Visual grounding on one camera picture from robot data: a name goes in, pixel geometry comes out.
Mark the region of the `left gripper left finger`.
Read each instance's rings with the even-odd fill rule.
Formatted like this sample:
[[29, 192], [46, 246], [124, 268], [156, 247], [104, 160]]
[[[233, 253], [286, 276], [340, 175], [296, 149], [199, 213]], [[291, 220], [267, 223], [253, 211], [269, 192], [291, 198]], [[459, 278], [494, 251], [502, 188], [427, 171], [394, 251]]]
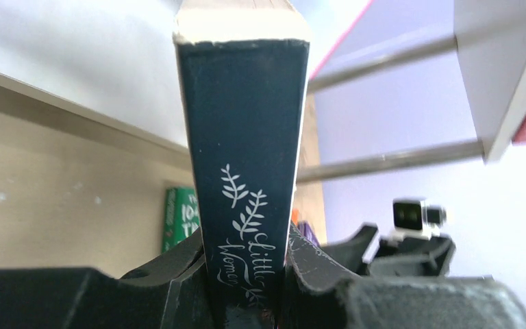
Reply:
[[212, 328], [205, 281], [200, 231], [119, 279], [0, 269], [0, 328]]

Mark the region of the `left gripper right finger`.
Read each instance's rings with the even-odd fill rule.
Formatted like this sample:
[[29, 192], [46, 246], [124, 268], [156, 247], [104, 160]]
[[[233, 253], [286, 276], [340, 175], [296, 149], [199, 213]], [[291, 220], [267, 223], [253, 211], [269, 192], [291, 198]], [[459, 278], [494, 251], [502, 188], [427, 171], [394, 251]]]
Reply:
[[284, 328], [526, 328], [526, 309], [490, 278], [362, 277], [291, 227]]

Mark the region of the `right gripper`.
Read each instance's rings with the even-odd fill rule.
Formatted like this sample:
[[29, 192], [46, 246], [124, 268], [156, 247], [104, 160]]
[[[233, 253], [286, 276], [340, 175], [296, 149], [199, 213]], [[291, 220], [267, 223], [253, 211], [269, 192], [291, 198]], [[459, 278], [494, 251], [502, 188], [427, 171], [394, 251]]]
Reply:
[[448, 274], [456, 251], [451, 237], [433, 236], [429, 240], [406, 237], [402, 241], [381, 239], [374, 258], [367, 265], [364, 255], [377, 233], [375, 224], [365, 223], [349, 240], [320, 248], [358, 275], [365, 275], [366, 268], [369, 276], [439, 277]]

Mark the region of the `purple Treehouse book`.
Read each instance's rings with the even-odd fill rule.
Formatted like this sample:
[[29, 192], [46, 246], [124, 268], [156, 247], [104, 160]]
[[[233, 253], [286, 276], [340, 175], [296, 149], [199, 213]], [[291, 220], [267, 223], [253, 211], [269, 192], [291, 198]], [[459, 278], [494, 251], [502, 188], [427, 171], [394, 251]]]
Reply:
[[297, 224], [297, 229], [300, 231], [301, 235], [305, 237], [311, 244], [319, 247], [320, 243], [317, 239], [314, 230], [309, 222], [307, 221], [299, 221]]

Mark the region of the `dark green Treehouse book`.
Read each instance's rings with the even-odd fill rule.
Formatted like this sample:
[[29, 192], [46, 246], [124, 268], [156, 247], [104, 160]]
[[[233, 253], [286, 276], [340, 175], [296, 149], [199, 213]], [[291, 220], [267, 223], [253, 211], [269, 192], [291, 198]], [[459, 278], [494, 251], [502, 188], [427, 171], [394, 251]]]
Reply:
[[187, 239], [199, 226], [195, 190], [186, 186], [168, 188], [164, 202], [162, 253]]

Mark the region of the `Little Women book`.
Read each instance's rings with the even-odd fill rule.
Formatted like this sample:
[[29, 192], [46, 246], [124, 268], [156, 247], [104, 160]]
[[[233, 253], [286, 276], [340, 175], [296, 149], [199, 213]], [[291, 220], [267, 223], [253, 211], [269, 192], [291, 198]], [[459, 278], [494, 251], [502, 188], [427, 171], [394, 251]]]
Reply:
[[276, 328], [311, 32], [289, 1], [183, 1], [173, 42], [218, 328]]

